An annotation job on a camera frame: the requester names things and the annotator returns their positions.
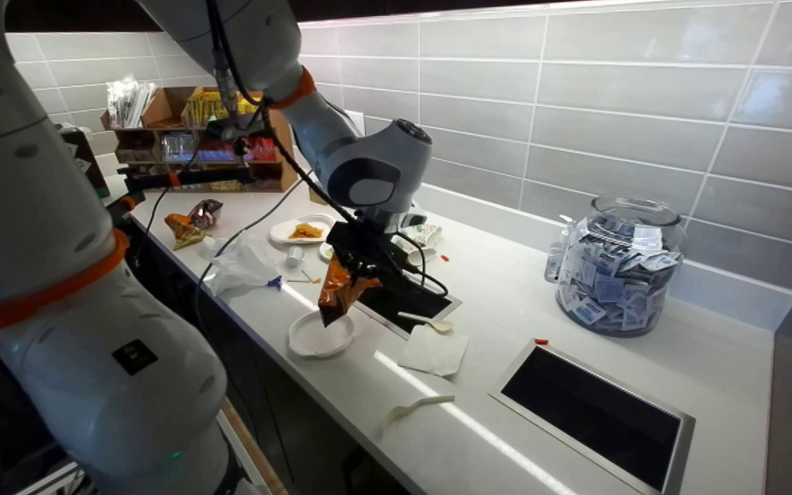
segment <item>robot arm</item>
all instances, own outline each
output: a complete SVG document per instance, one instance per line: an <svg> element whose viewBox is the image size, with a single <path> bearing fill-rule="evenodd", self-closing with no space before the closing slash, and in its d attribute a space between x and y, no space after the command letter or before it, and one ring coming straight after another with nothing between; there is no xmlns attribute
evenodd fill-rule
<svg viewBox="0 0 792 495"><path fill-rule="evenodd" d="M357 137L298 65L301 30L287 0L140 0L148 18L191 52L219 87L232 77L263 98L290 120L301 153L323 191L342 206L356 206L362 228L391 232L408 212L428 159L428 137L409 122L394 122L371 137ZM228 48L218 48L214 23Z"/></svg>

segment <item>kitchen counter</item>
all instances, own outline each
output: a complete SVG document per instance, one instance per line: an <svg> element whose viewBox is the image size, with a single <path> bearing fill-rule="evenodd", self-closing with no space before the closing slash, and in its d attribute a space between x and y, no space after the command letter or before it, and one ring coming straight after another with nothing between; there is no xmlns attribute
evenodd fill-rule
<svg viewBox="0 0 792 495"><path fill-rule="evenodd" d="M191 212L204 192L167 192L151 225L151 239L174 261L200 275L200 247L174 250L174 235L162 219ZM218 239L263 214L276 192L219 192L225 203ZM147 225L153 192L136 209ZM287 250L269 246L266 232L291 219L332 214L298 191L269 221L246 239L284 269ZM397 367L404 333L387 329L365 309L351 309L357 329L351 346L332 360L301 360L287 349L287 331L307 311L318 283L287 283L284 291L247 291L224 297L237 326L295 384L301 384L371 458L408 487L424 492L636 492L613 473L551 437L493 395L510 367L534 341L551 346L603 378L628 385L672 410L695 419L686 495L760 495L764 492L769 355L772 337L719 318L703 309L669 300L661 326L643 338L604 338L581 331L556 307L556 287L544 280L544 254L493 238L486 232L428 214L442 225L428 274L450 287L460 307L448 319L470 338L461 373L455 381ZM325 275L317 250L305 254L305 274ZM455 406L422 408L380 434L380 423L397 406L422 397L450 395Z"/></svg>

